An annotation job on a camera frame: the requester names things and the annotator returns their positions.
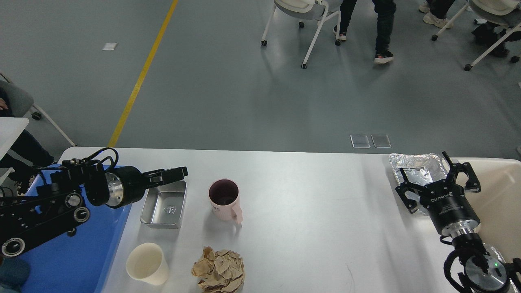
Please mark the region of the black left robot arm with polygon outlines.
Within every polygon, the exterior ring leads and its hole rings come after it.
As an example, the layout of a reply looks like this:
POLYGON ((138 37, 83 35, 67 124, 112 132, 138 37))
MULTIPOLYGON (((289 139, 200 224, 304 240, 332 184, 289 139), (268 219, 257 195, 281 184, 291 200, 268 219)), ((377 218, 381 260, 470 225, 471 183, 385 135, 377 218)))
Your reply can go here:
POLYGON ((91 212, 86 206, 121 208, 138 202, 150 188, 183 180, 186 167, 142 173, 134 166, 117 166, 119 154, 97 159, 108 148, 58 166, 37 167, 43 184, 36 195, 1 198, 1 256, 14 258, 60 235, 72 237, 91 212))

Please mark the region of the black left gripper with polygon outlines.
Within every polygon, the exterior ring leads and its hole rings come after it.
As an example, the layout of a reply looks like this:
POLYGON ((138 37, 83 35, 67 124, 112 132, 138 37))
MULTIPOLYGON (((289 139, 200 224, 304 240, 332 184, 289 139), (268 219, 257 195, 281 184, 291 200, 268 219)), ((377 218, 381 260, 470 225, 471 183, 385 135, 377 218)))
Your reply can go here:
POLYGON ((164 186, 188 176, 186 166, 141 173, 136 167, 122 166, 105 173, 109 198, 106 206, 120 208, 140 201, 147 188, 164 186))

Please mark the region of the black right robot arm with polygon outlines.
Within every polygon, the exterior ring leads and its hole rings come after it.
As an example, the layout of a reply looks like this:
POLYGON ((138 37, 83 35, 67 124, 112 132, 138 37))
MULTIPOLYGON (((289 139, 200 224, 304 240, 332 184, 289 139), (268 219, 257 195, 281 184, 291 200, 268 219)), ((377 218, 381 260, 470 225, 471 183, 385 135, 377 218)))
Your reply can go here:
POLYGON ((420 155, 400 155, 393 167, 397 176, 396 192, 407 210, 422 210, 430 217, 441 243, 453 251, 444 261, 444 276, 460 293, 507 293, 520 289, 520 259, 504 262, 489 254, 477 232, 481 223, 466 198, 466 192, 481 191, 480 181, 469 162, 454 162, 442 152, 433 159, 435 168, 413 167, 420 155))

